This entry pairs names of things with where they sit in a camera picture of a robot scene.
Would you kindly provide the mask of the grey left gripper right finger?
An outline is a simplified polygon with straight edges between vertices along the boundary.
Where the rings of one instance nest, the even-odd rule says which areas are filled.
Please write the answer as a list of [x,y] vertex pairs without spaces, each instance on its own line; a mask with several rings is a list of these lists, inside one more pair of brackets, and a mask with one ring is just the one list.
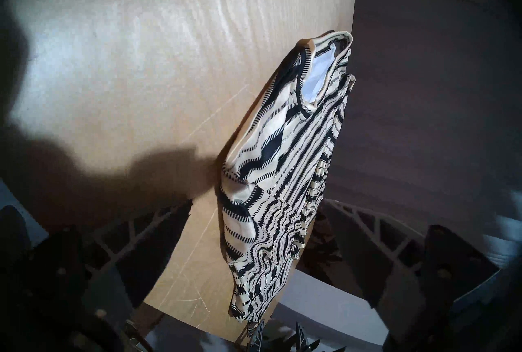
[[450,229],[432,224],[426,234],[381,213],[331,199],[322,214],[363,298],[379,315],[425,305],[426,280],[451,285],[458,301],[494,277],[499,267]]

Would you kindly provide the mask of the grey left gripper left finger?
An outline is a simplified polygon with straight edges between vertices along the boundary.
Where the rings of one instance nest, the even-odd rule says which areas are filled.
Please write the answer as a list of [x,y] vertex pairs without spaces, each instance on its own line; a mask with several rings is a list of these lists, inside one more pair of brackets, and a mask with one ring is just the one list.
[[137,309],[165,270],[192,201],[116,220],[91,233],[74,225],[29,252],[35,309]]

